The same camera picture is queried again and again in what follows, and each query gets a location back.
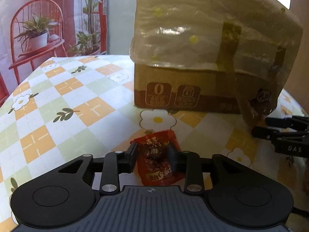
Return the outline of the red shiny snack packet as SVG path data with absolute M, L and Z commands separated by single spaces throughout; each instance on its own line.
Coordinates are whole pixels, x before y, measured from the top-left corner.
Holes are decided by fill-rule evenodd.
M 132 142 L 138 145 L 137 170 L 144 186 L 170 186 L 184 179 L 183 173 L 172 171 L 169 161 L 168 145 L 181 151 L 174 131 L 154 132 Z

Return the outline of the wooden panel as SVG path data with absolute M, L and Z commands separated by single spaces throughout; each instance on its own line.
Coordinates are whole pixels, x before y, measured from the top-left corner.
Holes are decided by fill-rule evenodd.
M 308 0 L 291 0 L 290 11 L 300 20 L 303 35 L 284 88 L 308 112 Z

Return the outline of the checkered floral tablecloth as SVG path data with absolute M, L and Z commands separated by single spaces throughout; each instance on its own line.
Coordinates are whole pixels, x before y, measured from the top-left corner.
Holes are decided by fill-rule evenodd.
M 166 129 L 182 150 L 223 154 L 281 182 L 308 210 L 304 160 L 253 138 L 240 115 L 135 107 L 127 55 L 50 58 L 1 106 L 1 231 L 15 228 L 9 200 L 18 186 L 82 154 L 103 157 Z

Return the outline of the brown cardboard box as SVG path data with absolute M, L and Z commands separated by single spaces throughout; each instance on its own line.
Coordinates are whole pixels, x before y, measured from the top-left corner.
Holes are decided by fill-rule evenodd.
M 136 106 L 241 114 L 250 126 L 276 109 L 303 34 L 279 1 L 136 2 Z

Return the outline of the printed room backdrop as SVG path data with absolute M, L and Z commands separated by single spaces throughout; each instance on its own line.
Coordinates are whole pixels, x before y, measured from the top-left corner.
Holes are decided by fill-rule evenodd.
M 1 67 L 107 51 L 107 0 L 1 0 Z

